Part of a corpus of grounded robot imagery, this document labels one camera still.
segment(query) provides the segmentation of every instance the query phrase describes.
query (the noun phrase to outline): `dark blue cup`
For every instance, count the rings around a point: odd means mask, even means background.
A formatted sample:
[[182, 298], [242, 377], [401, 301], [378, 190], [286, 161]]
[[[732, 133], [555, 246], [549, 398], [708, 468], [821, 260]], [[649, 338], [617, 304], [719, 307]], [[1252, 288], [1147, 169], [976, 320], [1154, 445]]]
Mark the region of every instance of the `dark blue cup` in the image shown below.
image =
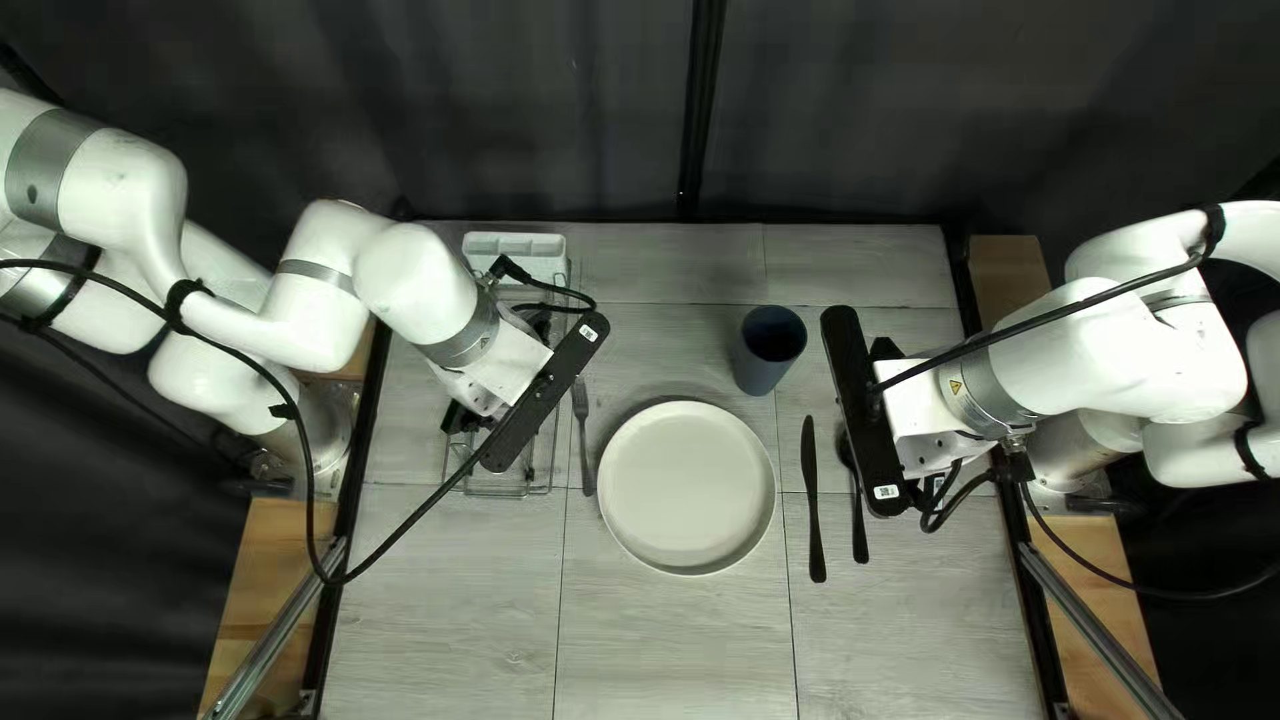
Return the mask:
[[751, 310], [730, 350], [733, 380], [748, 395], [768, 395], [808, 342], [804, 320], [791, 310], [780, 305]]

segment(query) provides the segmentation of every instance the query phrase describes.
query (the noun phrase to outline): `silver joint ring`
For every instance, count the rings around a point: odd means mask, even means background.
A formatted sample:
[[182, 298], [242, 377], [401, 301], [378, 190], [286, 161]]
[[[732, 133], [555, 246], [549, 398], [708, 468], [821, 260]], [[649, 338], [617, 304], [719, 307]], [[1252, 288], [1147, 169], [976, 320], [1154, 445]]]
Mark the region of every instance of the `silver joint ring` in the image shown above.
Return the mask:
[[415, 347], [442, 368], [465, 368], [489, 352], [499, 324], [498, 305], [493, 301], [493, 295], [477, 287], [475, 310], [461, 331], [448, 340]]
[[280, 260], [280, 264], [275, 266], [275, 272], [276, 274], [302, 275], [316, 279], [332, 284], [352, 297], [356, 296], [356, 284], [352, 282], [351, 275], [320, 263], [312, 263], [311, 260]]
[[84, 140], [102, 126], [61, 108], [31, 122], [18, 136], [4, 173], [4, 196], [9, 209], [23, 220], [55, 231], [58, 191], [63, 173]]
[[988, 347], [938, 368], [938, 391], [947, 409], [986, 439], [1028, 433], [1044, 418], [1010, 397], [991, 368]]
[[1160, 313], [1161, 310], [1178, 307], [1179, 305], [1190, 305], [1192, 302], [1213, 302], [1213, 299], [1210, 297], [1207, 290], [1198, 290], [1190, 295], [1183, 295], [1181, 291], [1169, 288], [1143, 296], [1142, 301], [1147, 306], [1147, 310]]
[[[95, 249], [84, 242], [63, 233], [54, 233], [40, 259], [92, 269], [90, 260], [93, 251]], [[65, 305], [60, 301], [72, 290], [73, 283], [74, 278], [67, 273], [29, 268], [18, 282], [0, 295], [0, 309], [18, 318], [41, 318], [50, 307]]]

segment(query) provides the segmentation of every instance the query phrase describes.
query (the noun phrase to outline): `black cable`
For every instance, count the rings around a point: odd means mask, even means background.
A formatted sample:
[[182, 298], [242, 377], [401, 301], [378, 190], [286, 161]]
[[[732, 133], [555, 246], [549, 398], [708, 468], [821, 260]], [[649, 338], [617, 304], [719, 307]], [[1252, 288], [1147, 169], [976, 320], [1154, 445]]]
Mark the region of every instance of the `black cable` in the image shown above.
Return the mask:
[[1012, 325], [1009, 325], [1005, 329], [988, 333], [983, 337], [974, 337], [966, 340], [951, 347], [950, 350], [943, 351], [941, 355], [929, 357], [928, 360], [920, 363], [919, 365], [913, 365], [911, 368], [902, 370], [901, 373], [893, 375], [892, 378], [876, 383], [874, 386], [870, 387], [869, 393], [870, 395], [882, 393], [886, 389], [901, 383], [902, 380], [908, 380], [919, 374], [928, 373], [929, 370], [933, 370], [936, 368], [941, 368], [942, 365], [946, 365], [947, 363], [951, 363], [957, 357], [963, 357], [965, 355], [969, 355], [970, 352], [977, 352], [983, 347], [989, 347], [1000, 341], [1023, 334], [1027, 331], [1033, 331], [1041, 325], [1052, 323], [1053, 320], [1060, 320], [1068, 315], [1074, 315], [1080, 310], [1087, 310], [1089, 307], [1093, 307], [1094, 305], [1100, 305], [1102, 302], [1106, 302], [1107, 300], [1112, 300], [1126, 292], [1133, 292], [1151, 283], [1166, 281], [1169, 278], [1180, 275], [1187, 270], [1198, 268], [1203, 260], [1204, 260], [1203, 255], [1201, 255], [1199, 252], [1192, 252], [1190, 258], [1188, 258], [1185, 263], [1174, 265], [1171, 268], [1165, 268], [1164, 270], [1156, 270], [1155, 273], [1148, 273], [1146, 275], [1134, 278], [1129, 282], [1120, 283], [1110, 290], [1105, 290], [1102, 292], [1091, 295], [1084, 300], [1076, 300], [1070, 305], [1064, 305], [1061, 307], [1050, 310], [1047, 313], [1042, 313], [1039, 315], [1036, 315], [1034, 318], [1023, 320], [1021, 323], [1014, 323]]
[[955, 512], [957, 507], [960, 507], [960, 503], [964, 502], [965, 498], [968, 498], [969, 495], [973, 493], [973, 491], [982, 487], [982, 484], [989, 479], [989, 475], [987, 473], [983, 473], [977, 478], [973, 478], [972, 480], [965, 483], [959, 491], [956, 491], [955, 497], [948, 500], [947, 503], [942, 507], [942, 510], [936, 510], [937, 503], [941, 502], [943, 497], [946, 497], [947, 491], [951, 489], [952, 483], [955, 483], [956, 477], [960, 474], [960, 465], [961, 465], [960, 459], [956, 459], [955, 461], [951, 462], [951, 470], [947, 473], [947, 479], [942, 483], [942, 487], [938, 489], [938, 492], [928, 498], [925, 509], [920, 511], [920, 532], [923, 532], [924, 534], [933, 534], [938, 532], [938, 529], [942, 528], [942, 525], [947, 521], [947, 519], [951, 518], [951, 514]]
[[[147, 311], [164, 319], [165, 324], [173, 328], [172, 319], [169, 318], [168, 313], [165, 313], [164, 307], [154, 302], [151, 299], [143, 296], [138, 291], [133, 290], [132, 287], [116, 279], [102, 275], [100, 273], [86, 270], [84, 268], [79, 268], [77, 265], [69, 265], [67, 263], [55, 263], [52, 260], [27, 260], [27, 259], [0, 260], [0, 270], [8, 268], [38, 268], [93, 281], [137, 302], [138, 305], [143, 306]], [[324, 583], [325, 585], [337, 587], [349, 583], [351, 580], [360, 577], [360, 574], [362, 574], [365, 570], [367, 570], [374, 562], [376, 562], [378, 559], [385, 555], [387, 551], [390, 550], [390, 547], [396, 544], [396, 542], [401, 537], [403, 537], [404, 533], [407, 533], [410, 528], [412, 528], [413, 524], [419, 521], [419, 519], [422, 518], [422, 515], [425, 515], [431, 507], [434, 507], [435, 503], [439, 502], [449, 492], [449, 489], [453, 486], [456, 486], [462, 479], [462, 477], [471, 470], [471, 468], [475, 466], [476, 462], [479, 462], [480, 455], [484, 451], [485, 445], [489, 442], [489, 439], [486, 439], [485, 443], [481, 443], [480, 447], [471, 454], [471, 457], [467, 457], [462, 462], [462, 465], [460, 465], [458, 469], [454, 470], [453, 475], [451, 475], [449, 479], [444, 482], [444, 484], [442, 484], [434, 493], [431, 493], [430, 497], [428, 497], [421, 505], [419, 505], [417, 509], [403, 523], [401, 523], [399, 527], [396, 528], [387, 537], [387, 539], [381, 542], [381, 544], [379, 544], [376, 548], [374, 548], [372, 552], [369, 553], [369, 557], [366, 557], [364, 561], [360, 562], [360, 565], [357, 565], [353, 570], [344, 573], [337, 578], [330, 577], [328, 573], [324, 571], [324, 566], [320, 562], [320, 556], [316, 553], [315, 548], [315, 466], [311, 457], [311, 442], [310, 439], [307, 439], [307, 430], [302, 423], [302, 413], [298, 410], [297, 402], [293, 400], [293, 396], [289, 395], [289, 391], [284, 387], [284, 384], [282, 384], [280, 380], [274, 374], [271, 374], [270, 370], [260, 365], [256, 360], [253, 360], [248, 355], [241, 352], [239, 350], [236, 350], [234, 347], [228, 347], [218, 341], [210, 340], [193, 331], [188, 331], [188, 333], [192, 337], [196, 337], [202, 342], [212, 347], [216, 347], [218, 350], [221, 350], [223, 352], [239, 360], [244, 365], [248, 365], [255, 373], [257, 373], [264, 380], [266, 380], [268, 384], [271, 386], [271, 388], [275, 389], [276, 395], [280, 396], [283, 411], [279, 411], [278, 407], [273, 407], [271, 411], [273, 414], [285, 418], [287, 420], [293, 420], [293, 424], [298, 429], [298, 445], [302, 448], [302, 465], [306, 478], [307, 559], [311, 561], [311, 571], [315, 573], [316, 577], [320, 579], [320, 582]]]
[[1102, 578], [1103, 580], [1107, 580], [1110, 583], [1117, 584], [1117, 585], [1120, 585], [1123, 588], [1132, 589], [1133, 592], [1139, 593], [1139, 594], [1146, 594], [1146, 596], [1151, 596], [1151, 597], [1158, 597], [1161, 600], [1174, 600], [1174, 601], [1221, 600], [1224, 597], [1231, 597], [1231, 596], [1235, 596], [1235, 594], [1240, 594], [1243, 592], [1248, 592], [1248, 591], [1251, 591], [1251, 589], [1261, 585], [1262, 583], [1270, 580], [1271, 578], [1275, 578], [1276, 575], [1280, 575], [1280, 561], [1275, 561], [1271, 565], [1267, 565], [1260, 574], [1254, 575], [1253, 578], [1249, 578], [1248, 580], [1244, 580], [1244, 582], [1238, 583], [1235, 585], [1228, 585], [1228, 587], [1220, 588], [1220, 589], [1211, 589], [1211, 591], [1171, 591], [1171, 589], [1153, 588], [1153, 587], [1149, 587], [1149, 585], [1143, 585], [1143, 584], [1133, 583], [1133, 582], [1125, 580], [1124, 578], [1117, 578], [1117, 577], [1112, 575], [1111, 573], [1107, 573], [1102, 568], [1098, 568], [1097, 565], [1094, 565], [1094, 564], [1089, 562], [1088, 560], [1085, 560], [1083, 556], [1080, 556], [1079, 552], [1075, 552], [1074, 550], [1071, 550], [1071, 547], [1069, 544], [1066, 544], [1066, 542], [1062, 541], [1062, 538], [1057, 537], [1057, 533], [1055, 533], [1052, 529], [1050, 529], [1048, 523], [1046, 523], [1044, 518], [1041, 516], [1039, 510], [1036, 507], [1036, 502], [1032, 500], [1030, 491], [1027, 489], [1027, 483], [1023, 483], [1021, 491], [1023, 491], [1023, 501], [1027, 503], [1027, 509], [1030, 510], [1032, 516], [1036, 518], [1036, 524], [1038, 524], [1041, 527], [1041, 530], [1044, 532], [1044, 536], [1048, 537], [1048, 539], [1052, 541], [1053, 544], [1056, 544], [1059, 547], [1059, 550], [1061, 550], [1062, 552], [1065, 552], [1066, 556], [1070, 557], [1071, 560], [1075, 560], [1082, 568], [1084, 568], [1085, 570], [1088, 570], [1088, 571], [1093, 573], [1094, 575]]
[[515, 260], [512, 260], [507, 255], [499, 255], [498, 259], [494, 260], [493, 265], [489, 268], [489, 273], [497, 278], [509, 275], [521, 284], [527, 284], [530, 287], [545, 290], [556, 295], [563, 295], [564, 297], [572, 297], [586, 305], [585, 307], [573, 307], [571, 305], [552, 305], [549, 302], [522, 302], [520, 305], [512, 306], [512, 311], [515, 313], [520, 313], [522, 310], [549, 310], [552, 313], [580, 314], [595, 310], [595, 300], [590, 295], [536, 279], [534, 278], [534, 275], [529, 273], [529, 270], [521, 268]]
[[942, 487], [937, 489], [931, 488], [933, 487], [933, 478], [937, 478], [938, 475], [934, 474], [924, 478], [924, 507], [920, 509], [922, 533], [933, 532], [929, 529], [929, 518], [937, 509], [938, 502], [941, 502], [942, 498], [946, 497], [947, 492], [951, 491], [951, 486], [956, 482], [956, 477], [960, 474], [960, 465], [963, 465], [963, 462], [964, 461], [960, 457], [951, 461], [951, 468], [947, 470], [946, 479], [942, 480]]

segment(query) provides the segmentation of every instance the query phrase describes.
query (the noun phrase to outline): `white plate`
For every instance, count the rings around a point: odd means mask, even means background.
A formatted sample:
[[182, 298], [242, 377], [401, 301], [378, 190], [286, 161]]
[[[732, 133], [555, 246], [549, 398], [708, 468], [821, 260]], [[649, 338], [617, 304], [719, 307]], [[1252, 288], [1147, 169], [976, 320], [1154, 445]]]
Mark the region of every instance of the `white plate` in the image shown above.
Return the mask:
[[596, 492], [604, 524], [641, 562], [704, 575], [746, 557], [773, 519], [773, 462], [732, 414], [678, 400], [609, 439]]

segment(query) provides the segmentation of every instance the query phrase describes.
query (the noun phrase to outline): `gray wood-grain tabletop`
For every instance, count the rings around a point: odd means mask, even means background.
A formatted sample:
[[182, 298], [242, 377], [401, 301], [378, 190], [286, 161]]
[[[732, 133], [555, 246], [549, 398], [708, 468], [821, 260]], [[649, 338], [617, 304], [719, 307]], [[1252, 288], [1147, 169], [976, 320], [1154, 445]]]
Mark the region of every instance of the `gray wood-grain tabletop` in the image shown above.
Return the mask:
[[[358, 717], [1038, 717], [998, 507], [973, 497], [934, 536], [915, 514], [868, 518], [851, 557], [849, 482], [818, 315], [859, 310], [904, 351], [961, 340], [942, 234], [931, 225], [438, 223], [559, 232], [575, 282], [612, 336], [585, 370], [586, 447], [666, 397], [724, 407], [764, 442], [781, 500], [733, 568], [675, 578], [630, 557], [581, 495], [562, 421], [553, 491], [453, 493], [343, 593], [323, 712]], [[751, 306], [795, 309], [809, 346], [777, 389], [741, 393], [726, 347]], [[356, 525], [369, 552], [440, 482], [448, 404], [417, 352], [392, 343]], [[568, 414], [567, 398], [563, 407]], [[828, 580], [808, 574], [800, 424], [815, 420]]]

